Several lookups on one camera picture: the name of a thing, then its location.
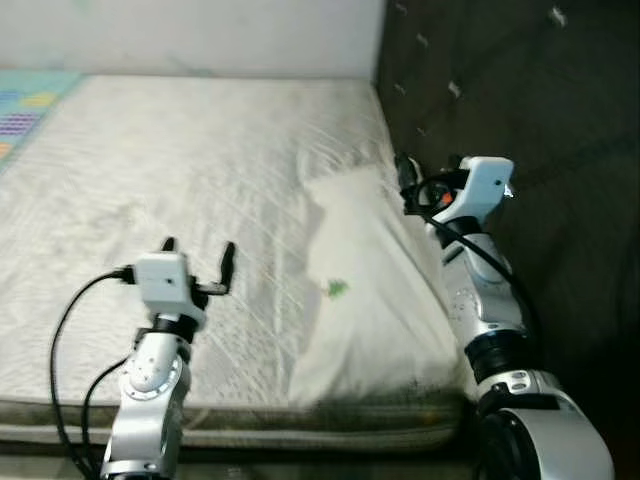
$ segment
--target white pillow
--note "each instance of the white pillow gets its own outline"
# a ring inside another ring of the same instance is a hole
[[[461,391],[468,369],[447,320],[440,247],[423,221],[403,215],[376,167],[312,182],[306,197],[305,308],[315,323],[289,401]]]

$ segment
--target white mattress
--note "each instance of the white mattress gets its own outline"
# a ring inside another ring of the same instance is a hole
[[[304,218],[289,199],[307,180],[391,156],[362,82],[85,78],[0,174],[0,438],[55,440],[38,408],[49,403],[47,353],[64,305],[168,235],[201,281],[217,279],[225,243],[237,244],[233,295],[210,303],[194,341],[193,430],[212,409],[286,411],[306,331]],[[63,402],[80,403],[143,326],[135,287],[92,289],[60,343]],[[116,404],[116,378],[94,398]],[[457,421],[454,404],[421,403],[444,412],[440,437]],[[37,419],[11,420],[27,406]],[[216,443],[197,438],[186,441]]]

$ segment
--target black cable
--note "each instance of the black cable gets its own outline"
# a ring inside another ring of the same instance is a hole
[[[58,429],[58,436],[60,437],[60,442],[66,448],[69,457],[73,461],[73,464],[87,480],[94,480],[95,478],[91,467],[82,460],[81,456],[72,445],[71,440],[69,439],[69,436],[67,435],[67,432],[65,430],[64,418],[62,417],[62,407],[60,406],[60,402],[58,400],[58,389],[56,385],[56,351],[58,349],[58,341],[60,340],[60,334],[62,333],[64,324],[69,318],[69,313],[73,309],[76,302],[80,299],[80,297],[96,283],[99,283],[108,278],[120,277],[121,273],[117,271],[100,275],[99,277],[96,277],[89,283],[87,283],[73,296],[71,302],[69,302],[69,305],[67,305],[67,308],[65,309],[62,317],[60,318],[60,321],[58,322],[56,331],[53,334],[53,339],[51,340],[51,349],[49,351],[49,388],[51,394],[51,404],[53,407],[53,416],[56,421],[56,428]]]
[[[457,242],[461,243],[465,247],[468,247],[476,255],[478,255],[485,262],[487,262],[491,267],[493,267],[493,269],[496,270],[505,279],[505,281],[509,283],[509,285],[511,285],[511,288],[515,291],[516,295],[520,297],[520,300],[522,300],[522,303],[524,303],[524,306],[529,311],[529,315],[531,317],[531,322],[530,322],[531,325],[528,325],[528,327],[529,327],[529,330],[531,330],[532,332],[532,337],[533,337],[532,340],[534,345],[536,346],[537,349],[540,349],[540,338],[541,338],[540,320],[539,320],[540,317],[538,317],[538,312],[536,310],[536,307],[533,301],[531,300],[531,297],[529,296],[526,288],[524,287],[524,285],[522,285],[520,280],[518,280],[518,278],[515,275],[509,272],[500,262],[498,262],[491,255],[489,255],[481,247],[479,247],[472,241],[468,240],[467,238],[465,238],[463,235],[456,232],[452,228],[449,228],[445,224],[435,220],[431,216],[431,214],[428,213],[427,209],[419,208],[419,213],[425,222],[433,225],[435,228],[442,231],[447,236],[451,237]]]
[[[89,437],[89,407],[91,405],[91,395],[93,395],[93,391],[98,387],[100,382],[107,375],[109,375],[114,370],[117,370],[118,368],[120,368],[122,365],[124,365],[124,362],[126,361],[127,361],[127,357],[123,358],[117,363],[114,363],[109,368],[107,368],[104,372],[98,375],[96,379],[93,381],[93,383],[91,384],[91,386],[89,387],[89,390],[87,391],[87,394],[84,397],[84,402],[82,402],[82,414],[80,416],[81,418],[80,424],[82,427],[82,448],[84,451],[84,456],[87,459],[87,462],[89,463],[89,467],[93,470],[93,474],[95,477],[98,477],[100,475],[100,467],[96,462],[96,459],[93,457],[91,453],[91,439]]]

